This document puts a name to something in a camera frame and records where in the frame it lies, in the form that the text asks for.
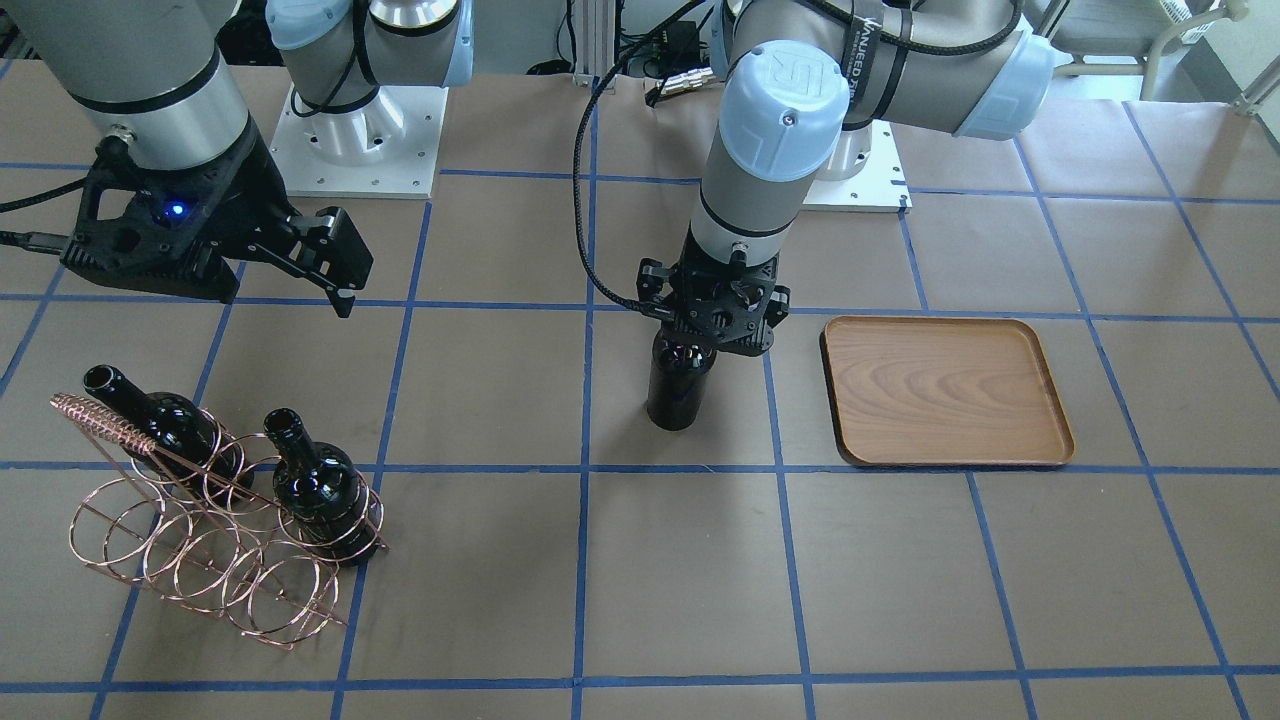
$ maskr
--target wall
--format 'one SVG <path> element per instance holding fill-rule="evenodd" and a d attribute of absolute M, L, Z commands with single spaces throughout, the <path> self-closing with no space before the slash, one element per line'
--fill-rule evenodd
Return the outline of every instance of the wall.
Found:
<path fill-rule="evenodd" d="M 1249 15 L 1240 22 L 1217 22 L 1206 40 L 1231 79 L 1244 88 L 1280 54 L 1280 1 L 1251 0 Z M 1280 137 L 1280 94 L 1262 105 L 1262 122 Z"/>

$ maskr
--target cable connector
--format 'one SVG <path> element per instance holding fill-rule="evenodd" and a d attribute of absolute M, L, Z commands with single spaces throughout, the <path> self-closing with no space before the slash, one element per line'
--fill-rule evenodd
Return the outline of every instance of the cable connector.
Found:
<path fill-rule="evenodd" d="M 20 247 L 29 252 L 44 252 L 45 255 L 61 255 L 70 238 L 65 234 L 50 234 L 47 232 L 8 232 L 0 231 L 0 245 Z"/>

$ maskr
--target white mounting plate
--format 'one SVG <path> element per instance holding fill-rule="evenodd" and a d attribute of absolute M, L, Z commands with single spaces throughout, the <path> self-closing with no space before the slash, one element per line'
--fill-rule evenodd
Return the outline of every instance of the white mounting plate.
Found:
<path fill-rule="evenodd" d="M 805 210 L 897 213 L 902 208 L 910 210 L 911 193 L 893 129 L 884 120 L 872 122 L 872 151 L 861 172 L 846 181 L 814 181 L 804 199 Z"/>
<path fill-rule="evenodd" d="M 444 127 L 448 88 L 383 86 L 404 113 L 402 151 L 372 165 L 337 165 L 311 147 L 311 127 L 284 101 L 271 138 L 271 159 L 297 197 L 398 197 L 429 200 Z"/>

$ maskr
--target brown tray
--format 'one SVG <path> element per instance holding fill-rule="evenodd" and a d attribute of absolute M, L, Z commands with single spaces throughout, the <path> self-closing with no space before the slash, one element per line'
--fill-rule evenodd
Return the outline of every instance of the brown tray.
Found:
<path fill-rule="evenodd" d="M 822 333 L 841 450 L 869 465 L 1064 465 L 1039 338 L 1007 319 L 841 316 Z"/>

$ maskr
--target dark glass bottle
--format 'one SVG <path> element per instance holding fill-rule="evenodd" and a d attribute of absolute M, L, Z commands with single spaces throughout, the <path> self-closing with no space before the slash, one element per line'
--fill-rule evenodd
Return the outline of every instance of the dark glass bottle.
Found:
<path fill-rule="evenodd" d="M 302 418 L 288 407 L 268 414 L 266 437 L 280 451 L 273 486 L 275 498 L 298 524 L 301 539 L 319 546 L 316 555 L 352 566 L 378 551 L 378 534 L 366 518 L 367 488 L 340 448 L 315 442 Z"/>
<path fill-rule="evenodd" d="M 716 364 L 716 350 L 677 342 L 662 329 L 653 338 L 649 366 L 649 419 L 664 430 L 682 430 L 694 424 L 703 405 L 707 374 Z"/>
<path fill-rule="evenodd" d="M 84 373 L 83 384 L 84 392 L 119 413 L 169 452 L 201 466 L 212 457 L 218 445 L 218 427 L 186 397 L 173 392 L 145 393 L 111 365 L 90 368 Z M 152 470 L 175 478 L 196 497 L 205 497 L 204 478 L 191 469 L 165 457 L 160 457 L 163 468 L 157 468 L 150 457 L 136 455 L 134 457 Z M 237 468 L 236 457 L 229 448 L 210 465 L 212 473 L 229 480 L 234 479 L 241 487 L 252 486 L 252 473 L 237 478 Z M 227 488 L 210 486 L 209 498 L 225 507 L 228 492 Z"/>

